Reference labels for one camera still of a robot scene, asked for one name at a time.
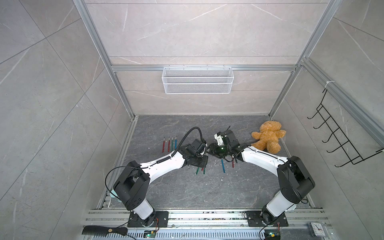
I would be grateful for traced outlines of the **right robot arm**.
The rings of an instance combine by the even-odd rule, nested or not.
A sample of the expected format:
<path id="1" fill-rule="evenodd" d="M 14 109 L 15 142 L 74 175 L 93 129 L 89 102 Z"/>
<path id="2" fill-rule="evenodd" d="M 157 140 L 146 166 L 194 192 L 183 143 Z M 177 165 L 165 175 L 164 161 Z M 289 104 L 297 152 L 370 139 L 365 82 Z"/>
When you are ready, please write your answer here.
<path id="1" fill-rule="evenodd" d="M 279 157 L 246 143 L 241 144 L 231 130 L 218 132 L 214 138 L 216 141 L 208 146 L 208 154 L 219 159 L 230 156 L 233 160 L 256 165 L 278 177 L 280 190 L 260 213 L 264 225 L 270 225 L 286 211 L 294 210 L 316 186 L 303 161 L 296 156 Z"/>

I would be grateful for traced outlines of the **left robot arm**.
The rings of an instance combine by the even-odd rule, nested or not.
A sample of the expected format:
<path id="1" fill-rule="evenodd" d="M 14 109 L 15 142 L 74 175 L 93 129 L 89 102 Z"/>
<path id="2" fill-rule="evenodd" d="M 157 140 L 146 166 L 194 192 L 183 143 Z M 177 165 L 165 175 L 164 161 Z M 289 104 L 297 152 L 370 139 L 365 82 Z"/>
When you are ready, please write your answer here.
<path id="1" fill-rule="evenodd" d="M 149 227 L 156 219 L 156 211 L 146 199 L 149 185 L 167 173 L 185 166 L 205 168 L 208 163 L 206 155 L 207 142 L 204 140 L 199 127 L 187 131 L 180 145 L 168 155 L 147 163 L 138 164 L 131 161 L 122 169 L 122 173 L 107 191 L 111 196 L 120 200 L 128 211 L 136 214 L 141 224 Z"/>

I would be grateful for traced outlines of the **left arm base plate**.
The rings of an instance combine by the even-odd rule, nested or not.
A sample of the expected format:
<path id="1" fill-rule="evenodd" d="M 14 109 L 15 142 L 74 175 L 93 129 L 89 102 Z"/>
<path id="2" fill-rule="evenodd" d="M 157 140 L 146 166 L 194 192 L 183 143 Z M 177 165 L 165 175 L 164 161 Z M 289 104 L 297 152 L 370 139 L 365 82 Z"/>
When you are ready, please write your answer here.
<path id="1" fill-rule="evenodd" d="M 154 211 L 147 219 L 141 219 L 136 213 L 132 212 L 127 223 L 128 228 L 166 228 L 169 221 L 168 211 Z"/>

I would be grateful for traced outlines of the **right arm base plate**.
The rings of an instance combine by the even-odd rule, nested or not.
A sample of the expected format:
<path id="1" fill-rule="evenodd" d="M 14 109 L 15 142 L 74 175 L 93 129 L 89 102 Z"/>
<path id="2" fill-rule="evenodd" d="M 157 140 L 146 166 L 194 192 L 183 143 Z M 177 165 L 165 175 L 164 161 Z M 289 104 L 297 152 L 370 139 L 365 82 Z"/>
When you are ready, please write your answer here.
<path id="1" fill-rule="evenodd" d="M 288 220 L 285 212 L 275 217 L 267 212 L 263 211 L 245 211 L 245 219 L 248 221 L 249 227 L 288 227 Z"/>

